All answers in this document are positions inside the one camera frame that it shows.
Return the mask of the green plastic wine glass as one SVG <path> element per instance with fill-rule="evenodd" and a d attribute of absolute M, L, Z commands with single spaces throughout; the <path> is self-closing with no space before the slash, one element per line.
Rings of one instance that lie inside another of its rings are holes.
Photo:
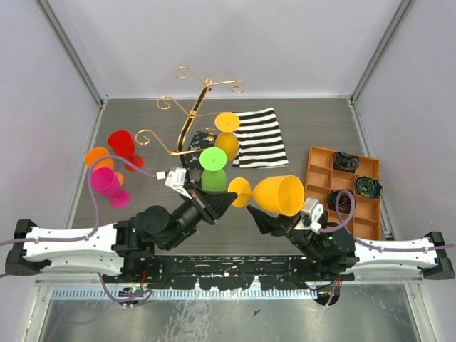
<path fill-rule="evenodd" d="M 218 147 L 204 150 L 199 163 L 202 166 L 202 189 L 207 192 L 223 192 L 227 189 L 227 174 L 224 167 L 227 164 L 227 155 Z"/>

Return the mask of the yellow wine glass cluster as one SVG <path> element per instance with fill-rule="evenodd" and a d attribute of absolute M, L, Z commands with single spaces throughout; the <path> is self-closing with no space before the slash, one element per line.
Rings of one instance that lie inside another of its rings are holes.
<path fill-rule="evenodd" d="M 305 200 L 303 183 L 295 175 L 265 178 L 254 189 L 247 179 L 236 177 L 229 183 L 227 190 L 237 195 L 232 203 L 234 207 L 246 207 L 254 199 L 262 209 L 288 217 L 297 214 Z"/>

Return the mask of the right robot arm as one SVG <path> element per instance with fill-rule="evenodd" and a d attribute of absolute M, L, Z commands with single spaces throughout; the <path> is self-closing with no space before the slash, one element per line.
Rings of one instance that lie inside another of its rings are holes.
<path fill-rule="evenodd" d="M 311 273 L 322 281 L 367 266 L 413 270 L 427 280 L 455 278 L 446 253 L 450 246 L 440 232 L 408 241 L 361 239 L 345 227 L 335 230 L 336 225 L 327 222 L 323 205 L 317 200 L 305 203 L 293 217 L 273 217 L 251 205 L 247 210 L 262 234 L 287 238 L 304 255 Z"/>

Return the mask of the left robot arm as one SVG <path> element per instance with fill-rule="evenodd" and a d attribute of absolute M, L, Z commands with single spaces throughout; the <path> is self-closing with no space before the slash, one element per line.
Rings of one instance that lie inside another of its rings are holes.
<path fill-rule="evenodd" d="M 137 281 L 142 259 L 156 249 L 169 251 L 197 231 L 200 222 L 216 224 L 237 198 L 233 192 L 188 188 L 189 197 L 169 213 L 154 205 L 122 220 L 95 228 L 46 229 L 20 219 L 6 261 L 7 276 L 34 276 L 43 271 L 100 273 Z"/>

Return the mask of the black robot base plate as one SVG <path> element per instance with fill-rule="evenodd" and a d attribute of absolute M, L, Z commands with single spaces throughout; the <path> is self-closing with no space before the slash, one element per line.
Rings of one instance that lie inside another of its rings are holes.
<path fill-rule="evenodd" d="M 103 276 L 108 284 L 144 281 L 148 289 L 220 291 L 248 289 L 259 280 L 260 289 L 268 291 L 307 289 L 311 282 L 335 281 L 350 266 L 353 257 L 336 263 L 312 263 L 300 255 L 156 255 L 145 260 L 127 259 L 127 265 L 115 276 Z"/>

